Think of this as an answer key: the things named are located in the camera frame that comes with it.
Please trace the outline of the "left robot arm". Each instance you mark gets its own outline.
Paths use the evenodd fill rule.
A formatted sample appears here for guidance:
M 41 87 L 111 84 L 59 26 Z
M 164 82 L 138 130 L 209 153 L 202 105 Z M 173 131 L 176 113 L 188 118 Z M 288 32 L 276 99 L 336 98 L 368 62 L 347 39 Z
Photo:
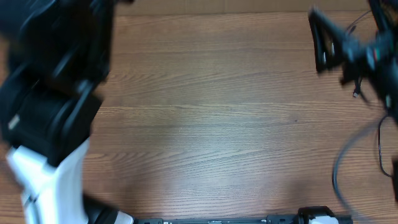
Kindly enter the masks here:
M 22 186 L 25 222 L 133 223 L 83 192 L 95 90 L 110 71 L 112 0 L 1 2 L 9 74 L 1 85 L 1 137 Z

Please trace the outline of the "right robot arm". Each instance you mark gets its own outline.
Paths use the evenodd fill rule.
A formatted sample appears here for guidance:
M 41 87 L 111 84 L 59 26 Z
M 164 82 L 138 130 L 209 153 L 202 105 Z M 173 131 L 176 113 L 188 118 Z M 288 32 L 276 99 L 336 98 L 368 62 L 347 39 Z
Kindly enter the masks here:
M 365 97 L 361 83 L 367 80 L 386 111 L 385 117 L 397 119 L 397 1 L 369 1 L 377 26 L 374 40 L 362 43 L 353 34 L 351 24 L 343 29 L 321 10 L 308 11 L 315 50 L 315 68 L 319 75 L 342 68 L 340 83 L 354 83 L 354 97 Z

